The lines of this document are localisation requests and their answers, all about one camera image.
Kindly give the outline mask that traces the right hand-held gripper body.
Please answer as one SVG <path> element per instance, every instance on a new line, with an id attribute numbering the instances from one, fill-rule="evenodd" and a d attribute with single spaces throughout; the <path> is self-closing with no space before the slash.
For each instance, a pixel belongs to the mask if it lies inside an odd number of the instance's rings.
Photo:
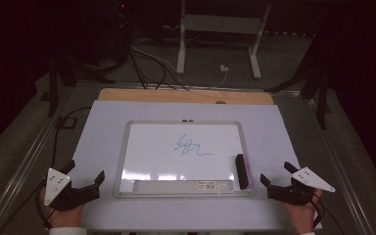
<path id="1" fill-rule="evenodd" d="M 289 186 L 277 186 L 271 183 L 267 188 L 267 198 L 294 206 L 304 206 L 312 202 L 316 189 L 331 193 L 336 191 L 331 184 L 306 166 L 292 173 Z"/>

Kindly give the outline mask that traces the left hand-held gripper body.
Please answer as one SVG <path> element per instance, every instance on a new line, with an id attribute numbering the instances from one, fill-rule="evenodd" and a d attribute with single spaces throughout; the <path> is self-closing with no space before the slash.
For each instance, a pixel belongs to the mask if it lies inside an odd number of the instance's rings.
<path id="1" fill-rule="evenodd" d="M 45 186 L 44 205 L 59 212 L 69 211 L 99 199 L 99 187 L 93 183 L 83 188 L 73 188 L 71 178 L 68 175 L 49 168 Z"/>

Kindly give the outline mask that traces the black and purple whiteboard eraser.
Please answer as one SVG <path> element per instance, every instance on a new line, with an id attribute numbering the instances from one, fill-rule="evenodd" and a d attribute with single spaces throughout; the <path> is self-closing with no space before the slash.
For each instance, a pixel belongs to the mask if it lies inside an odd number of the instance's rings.
<path id="1" fill-rule="evenodd" d="M 248 158 L 245 154 L 238 154 L 235 159 L 238 181 L 241 190 L 251 189 L 254 184 Z"/>

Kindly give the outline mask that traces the silver-framed whiteboard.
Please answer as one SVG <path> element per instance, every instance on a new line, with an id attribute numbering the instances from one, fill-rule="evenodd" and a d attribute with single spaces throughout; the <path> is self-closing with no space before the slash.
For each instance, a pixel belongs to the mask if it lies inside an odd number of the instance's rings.
<path id="1" fill-rule="evenodd" d="M 130 121 L 124 131 L 117 198 L 253 196 L 241 190 L 235 159 L 247 156 L 237 121 Z"/>

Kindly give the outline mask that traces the person's right hand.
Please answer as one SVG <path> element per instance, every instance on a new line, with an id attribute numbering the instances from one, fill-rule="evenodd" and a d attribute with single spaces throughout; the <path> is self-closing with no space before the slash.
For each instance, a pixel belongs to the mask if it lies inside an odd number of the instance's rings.
<path id="1" fill-rule="evenodd" d="M 288 220 L 294 234 L 314 232 L 313 220 L 315 207 L 313 204 L 308 203 L 304 206 L 294 206 L 283 203 L 283 207 L 288 215 Z"/>

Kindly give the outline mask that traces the person's left hand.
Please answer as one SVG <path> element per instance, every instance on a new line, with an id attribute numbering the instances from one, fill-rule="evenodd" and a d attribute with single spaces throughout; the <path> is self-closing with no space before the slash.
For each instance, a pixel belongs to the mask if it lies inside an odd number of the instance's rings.
<path id="1" fill-rule="evenodd" d="M 58 227 L 80 227 L 84 205 L 78 206 L 69 211 L 56 211 L 45 206 L 46 218 L 52 228 Z"/>

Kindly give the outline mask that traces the person's left white sleeve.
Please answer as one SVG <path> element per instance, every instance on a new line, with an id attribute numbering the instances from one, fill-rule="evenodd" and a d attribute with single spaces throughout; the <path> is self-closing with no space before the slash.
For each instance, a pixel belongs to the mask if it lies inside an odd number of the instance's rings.
<path id="1" fill-rule="evenodd" d="M 88 235 L 82 227 L 55 227 L 49 230 L 49 235 Z"/>

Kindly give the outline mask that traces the black square floor plate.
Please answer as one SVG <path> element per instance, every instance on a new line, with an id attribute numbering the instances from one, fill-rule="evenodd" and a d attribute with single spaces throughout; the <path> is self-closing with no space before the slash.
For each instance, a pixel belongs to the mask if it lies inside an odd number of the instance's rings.
<path id="1" fill-rule="evenodd" d="M 74 129 L 76 124 L 76 117 L 59 117 L 56 124 L 56 129 Z"/>

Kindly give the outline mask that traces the black tripod stand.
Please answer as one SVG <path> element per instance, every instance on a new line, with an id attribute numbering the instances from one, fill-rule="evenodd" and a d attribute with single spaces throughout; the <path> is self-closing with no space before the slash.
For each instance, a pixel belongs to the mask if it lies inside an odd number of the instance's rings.
<path id="1" fill-rule="evenodd" d="M 114 83 L 112 80 L 104 78 L 69 55 L 51 56 L 48 63 L 49 91 L 42 95 L 42 99 L 49 102 L 49 117 L 56 112 L 59 106 L 58 81 L 61 80 L 67 86 L 74 86 L 76 84 L 72 69 L 78 69 L 100 83 Z"/>
<path id="2" fill-rule="evenodd" d="M 300 92 L 300 96 L 308 100 L 318 94 L 316 119 L 322 129 L 326 128 L 325 114 L 329 83 L 327 56 L 322 46 L 324 40 L 325 37 L 322 33 L 316 33 L 312 37 L 295 74 L 278 85 L 264 88 L 265 92 L 277 93 L 304 80 L 305 85 Z"/>

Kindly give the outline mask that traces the large white table sheet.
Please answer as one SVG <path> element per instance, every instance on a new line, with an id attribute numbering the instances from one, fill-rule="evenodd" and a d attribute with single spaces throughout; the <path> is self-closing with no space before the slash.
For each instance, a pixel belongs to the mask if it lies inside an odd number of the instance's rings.
<path id="1" fill-rule="evenodd" d="M 117 198 L 114 195 L 126 125 L 141 121 L 237 121 L 241 124 L 256 193 L 241 197 Z M 287 185 L 285 162 L 298 160 L 274 105 L 95 101 L 73 155 L 73 186 L 90 184 L 102 170 L 100 198 L 88 203 L 82 224 L 93 231 L 275 231 L 289 227 L 282 204 L 267 198 L 260 175 Z"/>

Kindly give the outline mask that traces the dark equipment rack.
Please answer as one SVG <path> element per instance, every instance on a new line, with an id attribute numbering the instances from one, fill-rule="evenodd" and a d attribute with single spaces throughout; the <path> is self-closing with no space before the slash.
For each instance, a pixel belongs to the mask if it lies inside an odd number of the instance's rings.
<path id="1" fill-rule="evenodd" d="M 113 56 L 118 66 L 123 65 L 133 34 L 133 24 L 130 21 L 129 0 L 110 0 L 111 19 L 113 27 Z"/>

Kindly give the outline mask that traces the grey metal stand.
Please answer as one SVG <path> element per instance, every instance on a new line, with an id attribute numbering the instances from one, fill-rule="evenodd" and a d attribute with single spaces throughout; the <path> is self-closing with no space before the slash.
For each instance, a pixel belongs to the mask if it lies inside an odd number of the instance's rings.
<path id="1" fill-rule="evenodd" d="M 180 36 L 179 50 L 176 63 L 176 73 L 183 74 L 185 70 L 186 42 L 185 34 L 187 30 L 206 32 L 225 32 L 253 34 L 254 44 L 248 48 L 248 56 L 254 79 L 261 79 L 257 52 L 261 42 L 267 18 L 271 10 L 271 4 L 265 4 L 262 15 L 259 18 L 241 18 L 208 15 L 195 15 L 186 13 L 186 0 L 181 0 L 180 7 Z"/>

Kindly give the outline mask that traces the metal frame rail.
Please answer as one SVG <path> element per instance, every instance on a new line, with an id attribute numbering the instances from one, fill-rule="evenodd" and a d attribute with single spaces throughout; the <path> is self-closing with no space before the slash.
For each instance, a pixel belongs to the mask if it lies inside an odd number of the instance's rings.
<path id="1" fill-rule="evenodd" d="M 334 173 L 335 180 L 339 185 L 340 192 L 346 201 L 349 211 L 351 212 L 359 234 L 375 235 L 374 229 L 366 217 L 365 210 L 360 203 L 359 197 L 351 185 L 349 175 L 346 173 L 346 169 L 339 158 L 337 150 L 333 147 L 331 139 L 327 136 L 326 129 L 323 129 L 317 120 L 316 113 L 318 107 L 315 105 L 313 100 L 303 100 L 303 102 L 307 112 L 309 113 L 310 119 L 313 122 L 314 128 L 316 129 L 317 136 L 321 139 L 321 142 L 326 149 L 326 157 L 329 165 Z"/>
<path id="2" fill-rule="evenodd" d="M 48 103 L 35 96 L 0 136 L 0 226 L 72 92 L 71 88 L 61 91 L 52 116 L 48 115 Z"/>

